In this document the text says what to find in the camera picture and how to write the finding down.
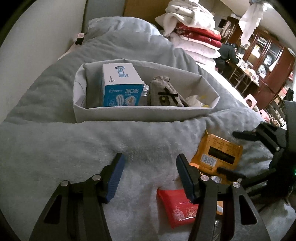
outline red blanket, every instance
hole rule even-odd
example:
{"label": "red blanket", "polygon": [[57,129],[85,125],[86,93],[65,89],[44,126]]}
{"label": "red blanket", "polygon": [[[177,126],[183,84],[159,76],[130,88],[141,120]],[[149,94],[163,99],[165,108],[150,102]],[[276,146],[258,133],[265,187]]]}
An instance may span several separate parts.
{"label": "red blanket", "polygon": [[186,30],[186,31],[191,31],[198,33],[200,35],[209,37],[214,40],[221,41],[221,34],[218,31],[213,31],[213,30],[206,30],[206,29],[201,29],[201,28],[193,28],[193,27],[187,27],[183,23],[178,23],[176,26],[177,30]]}
{"label": "red blanket", "polygon": [[195,32],[186,31],[186,30],[177,30],[177,34],[178,35],[183,35],[186,38],[190,38],[190,39],[194,39],[194,40],[197,40],[197,41],[200,41],[200,42],[210,44],[210,45],[212,45],[214,47],[217,47],[217,48],[221,48],[221,46],[222,46],[220,41],[211,39],[209,37],[200,35],[200,34],[195,33]]}

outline stack of blankets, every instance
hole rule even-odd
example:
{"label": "stack of blankets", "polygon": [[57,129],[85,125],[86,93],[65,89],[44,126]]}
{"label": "stack of blankets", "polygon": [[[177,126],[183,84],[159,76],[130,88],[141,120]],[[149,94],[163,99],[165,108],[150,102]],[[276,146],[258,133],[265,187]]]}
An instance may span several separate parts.
{"label": "stack of blankets", "polygon": [[214,30],[214,16],[198,0],[172,0],[165,12],[155,18],[164,29],[163,35],[196,62],[215,67],[214,59],[220,57],[221,35]]}

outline metal jar lid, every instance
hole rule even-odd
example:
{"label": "metal jar lid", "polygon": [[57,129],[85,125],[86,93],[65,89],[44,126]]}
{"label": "metal jar lid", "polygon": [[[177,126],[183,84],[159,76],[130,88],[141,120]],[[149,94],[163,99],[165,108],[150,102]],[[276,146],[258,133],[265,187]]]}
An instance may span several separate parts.
{"label": "metal jar lid", "polygon": [[141,93],[141,96],[147,96],[149,94],[149,86],[144,84],[144,87],[143,87],[143,91]]}

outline person in dark clothing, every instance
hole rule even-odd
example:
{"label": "person in dark clothing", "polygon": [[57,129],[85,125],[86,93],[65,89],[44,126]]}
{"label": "person in dark clothing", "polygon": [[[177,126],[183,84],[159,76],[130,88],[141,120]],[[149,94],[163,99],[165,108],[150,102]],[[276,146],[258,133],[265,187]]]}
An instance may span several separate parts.
{"label": "person in dark clothing", "polygon": [[228,78],[232,72],[232,67],[227,62],[230,61],[233,64],[238,64],[239,62],[236,51],[237,44],[222,44],[221,48],[218,50],[221,56],[214,59],[216,68],[218,68],[218,73],[222,74],[225,78]]}

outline metal screw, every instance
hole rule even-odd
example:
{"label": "metal screw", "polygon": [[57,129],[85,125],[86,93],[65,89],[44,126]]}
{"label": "metal screw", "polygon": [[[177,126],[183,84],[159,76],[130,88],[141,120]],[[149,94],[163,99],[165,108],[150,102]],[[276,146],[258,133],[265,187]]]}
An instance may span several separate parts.
{"label": "metal screw", "polygon": [[239,184],[238,182],[234,182],[232,185],[233,185],[235,188],[239,188],[239,187],[240,187],[240,184]]}
{"label": "metal screw", "polygon": [[100,175],[93,175],[92,179],[94,181],[99,181],[101,179],[101,176]]}
{"label": "metal screw", "polygon": [[64,180],[64,181],[61,181],[61,186],[62,187],[65,187],[65,186],[68,186],[68,181]]}
{"label": "metal screw", "polygon": [[202,176],[200,177],[200,179],[203,180],[203,181],[208,181],[208,180],[209,180],[209,177],[206,176],[206,175],[202,175]]}

